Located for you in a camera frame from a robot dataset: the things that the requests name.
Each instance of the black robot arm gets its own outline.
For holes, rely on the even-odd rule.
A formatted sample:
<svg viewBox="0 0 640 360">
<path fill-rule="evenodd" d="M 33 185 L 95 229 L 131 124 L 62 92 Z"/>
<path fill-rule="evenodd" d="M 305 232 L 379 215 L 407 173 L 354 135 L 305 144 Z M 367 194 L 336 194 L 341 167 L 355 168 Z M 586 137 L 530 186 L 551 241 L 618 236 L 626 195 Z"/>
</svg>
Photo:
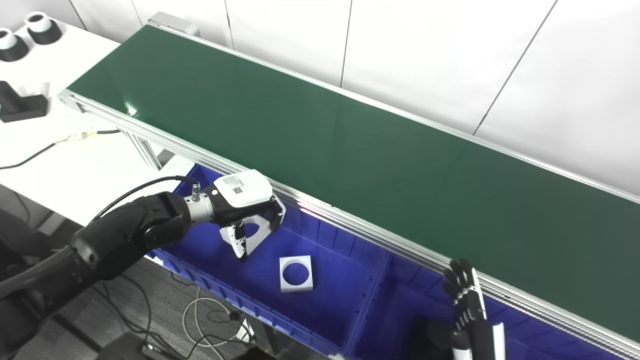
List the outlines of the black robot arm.
<svg viewBox="0 0 640 360">
<path fill-rule="evenodd" d="M 57 313 L 97 281 L 122 274 L 149 250 L 189 231 L 185 200 L 164 192 L 114 209 L 78 231 L 69 245 L 0 282 L 0 359 L 16 353 Z"/>
<path fill-rule="evenodd" d="M 193 225 L 228 227 L 266 215 L 270 232 L 278 228 L 285 208 L 262 174 L 248 170 L 218 181 L 220 188 L 210 186 L 202 193 L 196 184 L 189 197 L 163 192 L 115 208 L 78 231 L 64 249 L 9 274 L 0 282 L 0 360 L 11 358 L 43 321 L 84 290 L 114 279 L 150 250 L 180 241 Z M 225 181 L 235 187 L 226 191 Z M 248 255 L 243 236 L 228 241 L 241 260 Z"/>
</svg>

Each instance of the conveyor belt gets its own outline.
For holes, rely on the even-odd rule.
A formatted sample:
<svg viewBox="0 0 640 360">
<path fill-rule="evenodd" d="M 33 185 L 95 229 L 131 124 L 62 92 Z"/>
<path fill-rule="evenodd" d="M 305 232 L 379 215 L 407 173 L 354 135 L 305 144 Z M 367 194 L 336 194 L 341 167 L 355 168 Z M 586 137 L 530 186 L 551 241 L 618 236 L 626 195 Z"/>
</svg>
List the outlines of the conveyor belt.
<svg viewBox="0 0 640 360">
<path fill-rule="evenodd" d="M 492 297 L 640 359 L 631 194 L 162 26 L 62 96 L 424 266 L 466 256 Z"/>
</svg>

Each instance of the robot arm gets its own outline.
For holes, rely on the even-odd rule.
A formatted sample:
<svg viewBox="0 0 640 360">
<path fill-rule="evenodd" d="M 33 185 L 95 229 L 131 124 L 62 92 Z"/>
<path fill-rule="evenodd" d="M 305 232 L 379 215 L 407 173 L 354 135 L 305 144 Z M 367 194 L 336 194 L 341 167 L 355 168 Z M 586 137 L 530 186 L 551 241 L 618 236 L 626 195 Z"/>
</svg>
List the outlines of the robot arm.
<svg viewBox="0 0 640 360">
<path fill-rule="evenodd" d="M 245 219 L 267 217 L 268 229 L 256 233 L 262 238 L 253 239 L 255 244 L 278 229 L 284 213 L 256 170 L 221 177 L 202 193 L 195 186 L 189 197 L 163 192 L 110 211 L 78 231 L 64 249 L 0 282 L 0 360 L 14 355 L 43 321 L 84 290 L 114 279 L 150 250 L 180 241 L 191 226 L 212 222 L 221 231 L 233 229 L 230 243 L 243 261 L 250 252 L 242 231 Z"/>
<path fill-rule="evenodd" d="M 454 360 L 505 360 L 504 326 L 487 320 L 475 268 L 466 259 L 452 260 L 449 266 L 443 287 L 453 298 L 456 317 L 451 336 Z"/>
</svg>

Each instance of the barcode label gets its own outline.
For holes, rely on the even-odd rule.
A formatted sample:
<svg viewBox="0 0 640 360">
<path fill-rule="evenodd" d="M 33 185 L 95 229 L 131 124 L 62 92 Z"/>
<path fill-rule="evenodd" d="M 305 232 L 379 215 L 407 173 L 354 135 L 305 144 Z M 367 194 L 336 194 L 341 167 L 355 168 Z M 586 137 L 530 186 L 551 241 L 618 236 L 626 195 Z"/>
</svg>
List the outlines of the barcode label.
<svg viewBox="0 0 640 360">
<path fill-rule="evenodd" d="M 234 193 L 243 193 L 247 191 L 246 186 L 237 176 L 230 176 L 222 179 L 233 191 Z"/>
</svg>

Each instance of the white table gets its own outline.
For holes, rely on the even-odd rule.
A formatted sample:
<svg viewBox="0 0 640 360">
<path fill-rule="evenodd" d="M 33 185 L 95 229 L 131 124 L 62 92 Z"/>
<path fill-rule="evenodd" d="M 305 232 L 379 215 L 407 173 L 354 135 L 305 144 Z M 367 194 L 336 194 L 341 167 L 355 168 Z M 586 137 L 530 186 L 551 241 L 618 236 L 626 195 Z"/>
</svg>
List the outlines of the white table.
<svg viewBox="0 0 640 360">
<path fill-rule="evenodd" d="M 58 24 L 63 36 L 51 45 L 36 45 L 26 27 L 18 30 L 16 34 L 27 42 L 29 54 L 11 63 L 0 61 L 0 80 L 9 82 L 20 95 L 39 94 L 43 83 L 49 83 L 46 95 L 51 104 L 46 117 L 0 122 L 0 167 L 19 163 L 72 133 L 114 129 L 105 120 L 66 107 L 56 94 L 119 44 L 60 21 Z M 130 189 L 158 177 L 186 175 L 192 166 L 192 162 L 174 156 L 158 172 L 146 166 L 125 135 L 93 135 L 60 143 L 21 167 L 0 170 L 0 184 L 86 225 Z M 176 181 L 165 181 L 131 199 L 172 191 L 176 186 Z"/>
</svg>

